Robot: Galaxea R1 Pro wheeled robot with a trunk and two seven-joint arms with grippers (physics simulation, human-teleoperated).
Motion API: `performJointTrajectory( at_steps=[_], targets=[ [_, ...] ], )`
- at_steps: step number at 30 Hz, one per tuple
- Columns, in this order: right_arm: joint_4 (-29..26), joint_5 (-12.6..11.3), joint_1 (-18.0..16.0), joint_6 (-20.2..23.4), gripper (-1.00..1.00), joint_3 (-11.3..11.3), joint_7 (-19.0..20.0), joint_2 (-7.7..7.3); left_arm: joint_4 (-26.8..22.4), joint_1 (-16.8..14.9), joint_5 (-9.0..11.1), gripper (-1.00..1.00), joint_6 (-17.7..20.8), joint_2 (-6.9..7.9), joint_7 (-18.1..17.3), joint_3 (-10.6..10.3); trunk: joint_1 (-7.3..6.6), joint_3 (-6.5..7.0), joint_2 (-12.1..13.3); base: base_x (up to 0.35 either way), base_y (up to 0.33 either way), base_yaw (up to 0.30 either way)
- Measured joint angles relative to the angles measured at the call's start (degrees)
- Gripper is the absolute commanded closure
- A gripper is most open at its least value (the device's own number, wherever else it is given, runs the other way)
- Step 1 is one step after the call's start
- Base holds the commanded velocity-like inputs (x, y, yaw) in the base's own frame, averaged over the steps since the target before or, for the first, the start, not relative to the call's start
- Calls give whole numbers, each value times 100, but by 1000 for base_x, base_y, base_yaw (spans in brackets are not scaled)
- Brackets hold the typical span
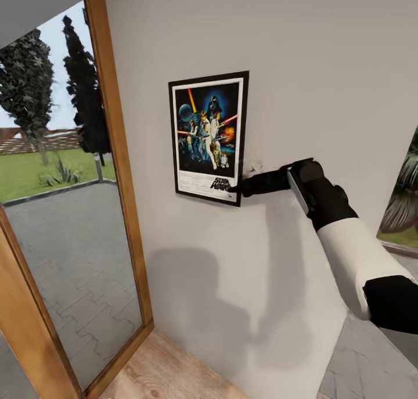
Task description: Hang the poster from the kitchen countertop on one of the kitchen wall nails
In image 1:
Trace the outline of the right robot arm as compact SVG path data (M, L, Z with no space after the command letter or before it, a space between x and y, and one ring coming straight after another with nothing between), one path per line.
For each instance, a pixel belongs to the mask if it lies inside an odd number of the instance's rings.
M376 239L349 206L340 185L332 185L313 157L262 173L253 160L250 173L228 193L244 197L292 188L311 219L347 307L371 321L418 369L418 280Z

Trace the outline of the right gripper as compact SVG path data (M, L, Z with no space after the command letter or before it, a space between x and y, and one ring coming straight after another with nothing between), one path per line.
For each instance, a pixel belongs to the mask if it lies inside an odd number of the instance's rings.
M239 185L229 188L227 191L228 193L243 192L244 197L249 197L253 194L274 192L270 184L270 173L271 172L261 173L244 179L244 181L239 181Z

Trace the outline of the poster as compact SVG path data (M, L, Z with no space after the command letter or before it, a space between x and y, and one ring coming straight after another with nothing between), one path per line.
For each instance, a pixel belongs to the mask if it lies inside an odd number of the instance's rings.
M176 193L240 207L249 73L168 83Z

